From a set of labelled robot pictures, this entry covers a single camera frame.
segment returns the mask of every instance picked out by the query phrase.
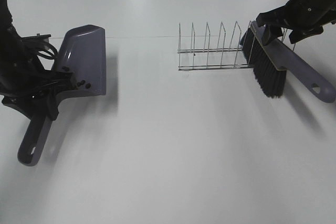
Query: hand brush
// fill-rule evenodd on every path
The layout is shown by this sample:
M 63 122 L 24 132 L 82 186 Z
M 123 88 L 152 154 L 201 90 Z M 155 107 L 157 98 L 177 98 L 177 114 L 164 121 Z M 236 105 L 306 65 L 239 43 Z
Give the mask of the hand brush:
M 253 72 L 264 94 L 272 98 L 281 97 L 289 70 L 318 99 L 334 102 L 334 86 L 279 39 L 262 45 L 264 30 L 254 21 L 240 41 L 245 59 L 254 65 Z

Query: dish rack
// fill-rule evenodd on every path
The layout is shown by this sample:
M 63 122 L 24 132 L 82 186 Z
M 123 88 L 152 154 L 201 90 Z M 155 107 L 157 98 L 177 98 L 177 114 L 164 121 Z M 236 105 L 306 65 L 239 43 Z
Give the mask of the dish rack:
M 218 36 L 213 36 L 208 22 L 205 27 L 205 35 L 198 36 L 195 32 L 194 23 L 191 26 L 191 35 L 182 36 L 181 23 L 178 25 L 178 70 L 214 70 L 214 69 L 248 69 L 253 68 L 253 65 L 246 62 L 243 54 L 243 44 L 240 41 L 243 38 L 242 29 L 238 23 L 235 22 L 233 32 L 229 38 L 229 45 L 227 39 L 227 29 L 224 23 L 220 23 Z M 286 37 L 287 30 L 283 30 L 283 42 Z

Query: brush handle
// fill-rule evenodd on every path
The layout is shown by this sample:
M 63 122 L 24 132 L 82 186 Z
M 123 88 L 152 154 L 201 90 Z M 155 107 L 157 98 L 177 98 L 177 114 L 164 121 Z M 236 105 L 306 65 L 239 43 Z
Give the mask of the brush handle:
M 261 38 L 265 28 L 258 27 L 256 22 L 252 22 L 251 30 L 254 32 L 258 42 L 262 46 Z M 262 47 L 268 58 L 278 70 L 289 70 L 321 101 L 327 103 L 335 101 L 336 90 L 334 86 L 279 39 L 275 39 L 267 46 Z

